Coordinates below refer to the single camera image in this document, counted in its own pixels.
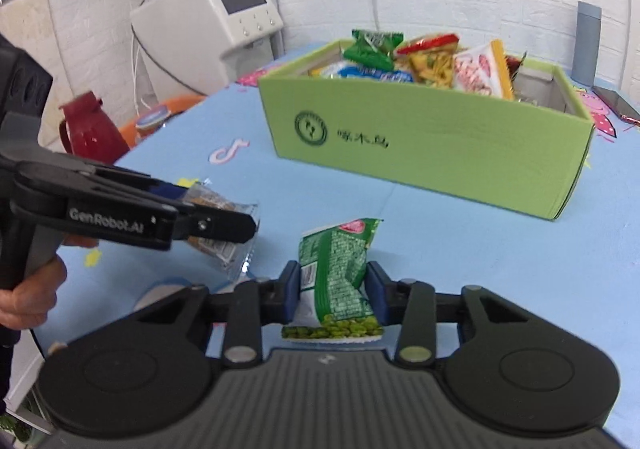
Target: white appliance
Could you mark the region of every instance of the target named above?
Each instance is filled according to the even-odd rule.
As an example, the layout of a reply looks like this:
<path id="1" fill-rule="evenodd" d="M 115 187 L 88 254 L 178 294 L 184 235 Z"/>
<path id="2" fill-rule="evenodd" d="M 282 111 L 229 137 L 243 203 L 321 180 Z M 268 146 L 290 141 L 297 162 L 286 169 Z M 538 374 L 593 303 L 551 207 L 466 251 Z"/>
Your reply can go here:
<path id="1" fill-rule="evenodd" d="M 273 60 L 272 0 L 147 0 L 131 13 L 158 100 L 211 95 Z"/>

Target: blue tablecloth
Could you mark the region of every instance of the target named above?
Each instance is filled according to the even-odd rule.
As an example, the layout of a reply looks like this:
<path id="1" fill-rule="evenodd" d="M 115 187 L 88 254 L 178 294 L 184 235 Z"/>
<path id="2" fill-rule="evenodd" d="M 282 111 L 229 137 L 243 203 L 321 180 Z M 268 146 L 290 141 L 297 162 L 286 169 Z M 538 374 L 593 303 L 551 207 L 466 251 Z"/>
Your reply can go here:
<path id="1" fill-rule="evenodd" d="M 607 428 L 640 447 L 640 132 L 608 118 L 615 136 L 596 134 L 574 196 L 556 222 L 278 159 L 258 90 L 238 85 L 172 121 L 120 165 L 171 182 L 210 178 L 228 198 L 258 202 L 251 270 L 260 277 L 277 277 L 287 260 L 297 259 L 303 231 L 383 218 L 369 259 L 391 277 L 428 281 L 449 293 L 466 284 L 485 286 L 608 353 L 622 390 Z M 250 145 L 229 162 L 209 162 L 238 139 Z M 69 280 L 36 332 L 44 349 L 126 315 L 159 281 L 182 278 L 212 290 L 225 284 L 209 259 L 185 244 L 151 252 L 103 242 L 100 251 L 100 261 L 86 267 L 86 252 L 62 249 Z M 438 351 L 446 355 L 456 346 L 455 332 L 443 327 L 439 333 Z M 395 335 L 385 334 L 382 345 L 391 346 Z M 215 331 L 208 353 L 219 350 L 220 338 Z M 265 353 L 284 344 L 273 327 L 264 338 Z"/>

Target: human hand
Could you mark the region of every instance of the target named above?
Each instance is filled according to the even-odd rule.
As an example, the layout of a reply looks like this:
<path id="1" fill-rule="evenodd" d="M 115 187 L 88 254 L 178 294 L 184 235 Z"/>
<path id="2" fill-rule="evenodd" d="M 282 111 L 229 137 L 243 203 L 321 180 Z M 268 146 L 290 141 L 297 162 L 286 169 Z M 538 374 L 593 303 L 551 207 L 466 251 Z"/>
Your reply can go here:
<path id="1" fill-rule="evenodd" d="M 65 245 L 92 249 L 97 239 L 68 236 Z M 57 301 L 56 291 L 65 282 L 66 267 L 56 256 L 13 290 L 0 290 L 0 324 L 11 330 L 28 330 L 47 320 Z"/>

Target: gray bottle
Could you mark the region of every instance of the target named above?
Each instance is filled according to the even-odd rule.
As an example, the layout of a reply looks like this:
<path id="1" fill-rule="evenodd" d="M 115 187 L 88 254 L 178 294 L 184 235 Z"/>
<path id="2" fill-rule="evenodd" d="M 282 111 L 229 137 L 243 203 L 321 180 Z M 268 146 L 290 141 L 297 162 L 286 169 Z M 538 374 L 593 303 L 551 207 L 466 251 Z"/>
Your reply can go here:
<path id="1" fill-rule="evenodd" d="M 585 86 L 593 86 L 598 65 L 602 9 L 578 2 L 578 25 L 575 29 L 574 67 L 571 78 Z"/>

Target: cardboard box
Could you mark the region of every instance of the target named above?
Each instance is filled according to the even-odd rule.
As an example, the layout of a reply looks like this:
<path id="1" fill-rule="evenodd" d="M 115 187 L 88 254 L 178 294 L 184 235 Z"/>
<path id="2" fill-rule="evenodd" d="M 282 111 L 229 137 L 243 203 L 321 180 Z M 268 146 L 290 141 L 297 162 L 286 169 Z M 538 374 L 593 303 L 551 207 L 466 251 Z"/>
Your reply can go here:
<path id="1" fill-rule="evenodd" d="M 319 48 L 260 80 L 280 157 L 549 220 L 560 215 L 594 128 L 560 66 L 526 60 L 515 86 L 538 106 L 420 84 L 308 76 L 350 43 Z"/>

